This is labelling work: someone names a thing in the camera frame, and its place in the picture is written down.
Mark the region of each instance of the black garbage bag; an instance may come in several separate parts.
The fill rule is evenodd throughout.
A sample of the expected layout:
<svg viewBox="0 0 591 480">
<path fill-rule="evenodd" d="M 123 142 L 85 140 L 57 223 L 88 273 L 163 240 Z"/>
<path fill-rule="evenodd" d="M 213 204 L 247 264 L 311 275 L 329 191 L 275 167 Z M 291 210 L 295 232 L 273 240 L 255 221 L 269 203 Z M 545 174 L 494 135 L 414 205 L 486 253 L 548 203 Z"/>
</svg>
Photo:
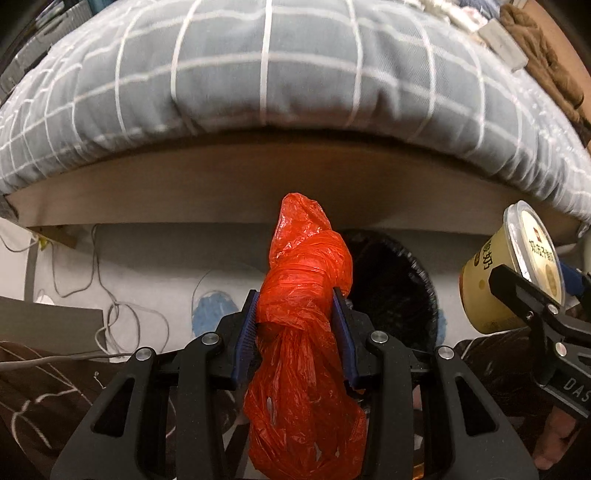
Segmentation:
<svg viewBox="0 0 591 480">
<path fill-rule="evenodd" d="M 431 352 L 439 308 L 435 288 L 412 253 L 383 232 L 341 232 L 353 257 L 353 308 L 404 345 Z"/>
</svg>

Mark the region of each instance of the plastic bag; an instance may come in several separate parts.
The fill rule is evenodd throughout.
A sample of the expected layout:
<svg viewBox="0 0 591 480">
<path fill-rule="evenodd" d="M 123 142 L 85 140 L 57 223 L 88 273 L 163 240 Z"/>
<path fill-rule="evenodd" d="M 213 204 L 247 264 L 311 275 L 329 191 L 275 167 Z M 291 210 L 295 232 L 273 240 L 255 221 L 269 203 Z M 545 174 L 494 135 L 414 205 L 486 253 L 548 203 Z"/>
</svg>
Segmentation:
<svg viewBox="0 0 591 480">
<path fill-rule="evenodd" d="M 272 480 L 351 480 L 366 418 L 345 391 L 329 322 L 333 287 L 351 288 L 351 256 L 320 205 L 291 193 L 269 264 L 256 310 L 262 364 L 244 406 L 252 463 Z"/>
</svg>

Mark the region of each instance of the white grid pattern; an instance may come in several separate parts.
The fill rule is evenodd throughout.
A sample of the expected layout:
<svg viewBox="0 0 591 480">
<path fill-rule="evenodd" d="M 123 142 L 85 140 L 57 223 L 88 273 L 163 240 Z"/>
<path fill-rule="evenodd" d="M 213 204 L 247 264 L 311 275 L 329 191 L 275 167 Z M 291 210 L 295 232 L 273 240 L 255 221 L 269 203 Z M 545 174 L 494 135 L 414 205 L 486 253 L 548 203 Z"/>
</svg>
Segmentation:
<svg viewBox="0 0 591 480">
<path fill-rule="evenodd" d="M 268 68 L 269 64 L 273 62 L 300 64 L 302 70 L 305 70 L 311 77 L 322 75 L 323 72 L 331 70 L 351 74 L 354 78 L 352 91 L 339 92 L 339 87 L 335 86 L 335 97 L 343 100 L 348 98 L 351 105 L 350 111 L 346 115 L 341 114 L 341 128 L 355 127 L 371 132 L 367 126 L 362 127 L 355 122 L 359 109 L 367 107 L 363 104 L 363 92 L 368 87 L 362 88 L 363 79 L 373 79 L 382 85 L 379 87 L 380 89 L 392 92 L 394 105 L 400 104 L 398 99 L 402 96 L 409 98 L 408 95 L 426 101 L 426 112 L 421 113 L 422 117 L 418 126 L 404 140 L 438 149 L 439 146 L 429 137 L 433 133 L 434 124 L 441 123 L 442 115 L 447 115 L 449 112 L 473 121 L 478 126 L 478 135 L 474 138 L 462 139 L 463 145 L 467 145 L 469 148 L 458 151 L 456 153 L 458 157 L 476 164 L 491 174 L 502 172 L 505 179 L 518 187 L 528 190 L 540 198 L 550 198 L 559 208 L 574 213 L 581 219 L 591 219 L 591 164 L 589 164 L 589 156 L 586 150 L 581 147 L 580 142 L 577 144 L 578 138 L 561 112 L 553 104 L 548 104 L 551 101 L 544 92 L 540 94 L 535 91 L 535 89 L 539 90 L 539 87 L 527 75 L 512 76 L 496 57 L 490 52 L 484 51 L 480 46 L 472 44 L 464 34 L 405 5 L 381 0 L 341 1 L 343 5 L 338 6 L 346 7 L 345 11 L 349 15 L 342 13 L 343 8 L 336 8 L 337 5 L 331 0 L 319 0 L 316 7 L 302 7 L 297 0 L 275 0 L 274 3 L 272 0 L 246 3 L 238 0 L 216 2 L 212 0 L 159 0 L 148 5 L 141 0 L 119 0 L 103 11 L 101 15 L 70 34 L 69 38 L 65 39 L 69 42 L 64 40 L 55 46 L 44 61 L 17 86 L 14 94 L 0 109 L 0 192 L 9 193 L 31 183 L 32 173 L 35 177 L 39 175 L 45 177 L 43 171 L 54 170 L 55 173 L 59 173 L 67 170 L 67 164 L 72 162 L 80 164 L 76 159 L 81 159 L 82 164 L 87 164 L 104 156 L 108 151 L 120 150 L 122 144 L 119 140 L 123 140 L 124 144 L 134 146 L 149 142 L 154 135 L 168 134 L 170 137 L 186 135 L 186 132 L 183 133 L 181 130 L 183 125 L 192 135 L 200 133 L 195 128 L 195 124 L 200 127 L 206 126 L 203 128 L 204 131 L 207 131 L 208 125 L 212 126 L 210 127 L 212 131 L 217 131 L 218 125 L 231 125 L 229 128 L 249 128 L 256 126 L 257 123 L 266 125 L 269 122 L 274 125 L 286 123 L 294 127 L 298 126 L 298 122 L 302 125 L 309 125 L 307 119 L 309 115 L 302 112 L 286 112 L 280 115 L 275 112 L 275 105 L 269 104 L 269 89 L 276 88 L 277 85 L 274 79 L 269 78 Z M 175 7 L 175 16 L 167 18 L 166 7 L 172 5 Z M 274 47 L 275 40 L 272 41 L 271 37 L 274 15 L 293 17 L 293 23 L 297 24 L 298 28 L 306 34 L 310 34 L 306 30 L 306 21 L 310 17 L 342 24 L 346 27 L 343 30 L 343 39 L 351 36 L 356 51 L 345 51 L 345 47 L 339 51 L 336 48 L 334 54 L 327 56 L 316 52 L 314 48 L 307 51 L 279 50 Z M 220 41 L 223 44 L 231 37 L 230 34 L 215 29 L 215 21 L 223 18 L 238 22 L 245 38 L 250 35 L 252 38 L 258 38 L 259 42 L 262 39 L 262 47 L 261 43 L 258 44 L 260 50 L 209 56 L 199 54 L 200 46 L 195 46 L 191 40 L 186 38 L 189 26 L 206 22 L 203 28 L 208 28 L 208 32 L 212 34 L 208 41 Z M 101 25 L 109 26 L 109 35 L 113 35 L 115 32 L 113 40 L 108 42 L 106 46 L 92 48 L 98 40 L 108 40 L 101 33 Z M 414 29 L 409 29 L 409 25 L 414 26 Z M 170 64 L 146 69 L 144 72 L 121 75 L 124 51 L 129 40 L 141 39 L 144 36 L 151 38 L 171 28 L 178 28 L 178 34 L 174 50 L 169 57 Z M 279 29 L 275 32 L 275 28 L 279 29 L 279 27 L 273 28 L 273 38 L 280 38 L 282 31 Z M 423 71 L 427 73 L 428 78 L 397 77 L 394 72 L 399 69 L 390 71 L 386 67 L 372 64 L 371 58 L 376 58 L 379 55 L 367 50 L 369 38 L 372 40 L 371 44 L 376 44 L 376 39 L 379 39 L 382 43 L 387 44 L 387 47 L 391 47 L 394 52 L 404 51 L 405 48 L 411 47 L 423 49 L 428 59 L 426 70 L 423 69 Z M 445 46 L 441 45 L 442 38 L 446 38 Z M 338 40 L 322 40 L 320 37 L 314 37 L 311 45 L 313 46 L 313 42 L 320 41 L 333 44 L 333 47 L 340 47 Z M 195 50 L 195 56 L 189 59 L 185 59 L 185 54 L 181 56 L 181 51 L 186 49 Z M 462 56 L 470 58 L 471 61 L 467 61 Z M 345 60 L 352 57 L 356 60 Z M 458 72 L 461 72 L 462 75 L 458 81 L 475 83 L 479 92 L 476 101 L 474 99 L 454 99 L 450 96 L 451 92 L 442 91 L 438 82 L 441 72 L 436 68 L 436 59 L 439 62 L 444 60 L 447 66 L 458 67 Z M 92 87 L 87 91 L 72 92 L 69 94 L 69 101 L 48 111 L 54 90 L 58 89 L 60 94 L 64 95 L 62 79 L 67 78 L 70 82 L 74 79 L 75 82 L 81 76 L 92 74 L 89 70 L 91 65 L 95 66 L 100 62 L 112 65 L 113 60 L 113 81 Z M 256 106 L 258 121 L 256 121 L 256 115 L 253 116 L 253 112 L 228 115 L 224 113 L 223 109 L 215 114 L 207 114 L 199 118 L 191 117 L 189 111 L 194 110 L 187 110 L 187 101 L 190 100 L 191 94 L 178 90 L 178 75 L 181 72 L 190 73 L 195 79 L 198 79 L 203 74 L 204 67 L 232 66 L 235 72 L 240 72 L 241 66 L 256 62 L 260 62 L 261 66 L 260 78 L 256 79 L 259 82 Z M 51 68 L 55 65 L 59 65 L 58 70 Z M 417 66 L 409 65 L 409 67 L 416 69 Z M 41 86 L 35 90 L 31 89 L 33 79 L 40 75 L 44 75 Z M 162 94 L 168 94 L 178 112 L 178 118 L 156 122 L 154 125 L 144 127 L 126 125 L 126 123 L 130 123 L 130 120 L 124 119 L 121 106 L 122 102 L 126 102 L 126 111 L 129 109 L 130 94 L 127 88 L 125 95 L 123 95 L 122 87 L 132 84 L 152 85 L 153 81 L 166 75 L 170 75 L 170 90 L 162 92 Z M 248 85 L 252 80 L 245 78 L 243 83 Z M 83 125 L 76 125 L 75 112 L 80 118 L 82 112 L 88 108 L 87 105 L 97 105 L 92 102 L 98 101 L 100 95 L 111 91 L 115 94 L 114 113 L 118 129 L 93 135 L 89 134 Z M 39 102 L 44 102 L 45 106 L 41 118 L 37 117 L 38 108 L 33 108 Z M 13 135 L 17 112 L 27 108 L 22 128 Z M 507 118 L 515 117 L 515 125 L 487 118 L 490 112 L 495 112 L 495 109 L 499 108 L 510 109 L 507 111 Z M 541 116 L 539 113 L 541 108 L 550 111 L 552 115 Z M 48 123 L 60 122 L 61 117 L 57 115 L 68 111 L 68 109 L 71 109 L 68 126 L 76 141 L 55 151 Z M 113 108 L 107 106 L 106 109 L 105 115 L 112 115 L 109 112 L 113 111 Z M 409 113 L 413 112 L 392 112 L 392 118 L 404 122 Z M 548 123 L 550 116 L 555 118 Z M 8 135 L 5 131 L 7 125 L 9 125 Z M 37 128 L 40 125 L 45 126 L 45 136 L 49 146 L 49 150 L 41 154 L 37 138 L 41 134 Z M 526 129 L 529 136 L 535 135 L 535 143 L 532 143 L 529 137 L 524 137 Z M 395 125 L 391 127 L 383 125 L 379 130 L 381 133 L 388 131 L 392 136 L 400 137 Z M 25 145 L 26 153 L 19 155 L 15 160 L 13 147 L 21 137 L 24 140 L 22 143 Z M 505 150 L 499 148 L 500 151 L 506 151 L 507 145 L 510 145 L 512 158 L 495 157 L 494 149 L 497 145 L 495 142 L 504 144 L 502 148 Z M 545 148 L 548 154 L 544 158 L 538 157 L 539 153 L 544 151 L 540 147 L 541 144 L 547 146 Z M 440 147 L 443 151 L 446 151 L 447 148 L 444 145 Z M 5 161 L 6 155 L 10 159 L 8 164 Z M 527 166 L 525 169 L 520 168 L 520 171 L 524 172 L 523 178 L 515 178 L 514 174 L 523 162 L 526 162 Z M 54 163 L 57 168 L 52 169 L 51 163 Z"/>
</svg>

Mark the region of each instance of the bed frame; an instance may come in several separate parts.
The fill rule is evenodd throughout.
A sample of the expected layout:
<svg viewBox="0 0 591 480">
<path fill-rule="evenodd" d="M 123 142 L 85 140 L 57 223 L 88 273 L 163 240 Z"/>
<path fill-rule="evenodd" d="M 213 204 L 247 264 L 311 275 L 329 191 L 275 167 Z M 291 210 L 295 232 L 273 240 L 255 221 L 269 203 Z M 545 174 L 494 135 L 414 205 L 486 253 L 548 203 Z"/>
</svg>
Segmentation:
<svg viewBox="0 0 591 480">
<path fill-rule="evenodd" d="M 579 221 L 464 162 L 400 142 L 249 132 L 126 153 L 7 197 L 22 226 L 135 222 L 274 223 L 282 197 L 320 202 L 334 226 L 494 233 L 531 203 L 558 243 Z"/>
</svg>

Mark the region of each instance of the yogurt cup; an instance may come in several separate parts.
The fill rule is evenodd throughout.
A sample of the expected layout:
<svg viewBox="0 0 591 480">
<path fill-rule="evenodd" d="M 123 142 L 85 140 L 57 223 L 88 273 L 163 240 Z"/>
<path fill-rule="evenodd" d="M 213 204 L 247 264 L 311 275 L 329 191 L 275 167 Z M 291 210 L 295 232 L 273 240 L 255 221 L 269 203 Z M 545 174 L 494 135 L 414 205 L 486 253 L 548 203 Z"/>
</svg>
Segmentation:
<svg viewBox="0 0 591 480">
<path fill-rule="evenodd" d="M 462 268 L 460 298 L 470 323 L 480 333 L 525 326 L 492 293 L 488 278 L 505 264 L 556 302 L 564 304 L 564 280 L 552 240 L 534 209 L 520 200 L 505 210 L 503 225 Z"/>
</svg>

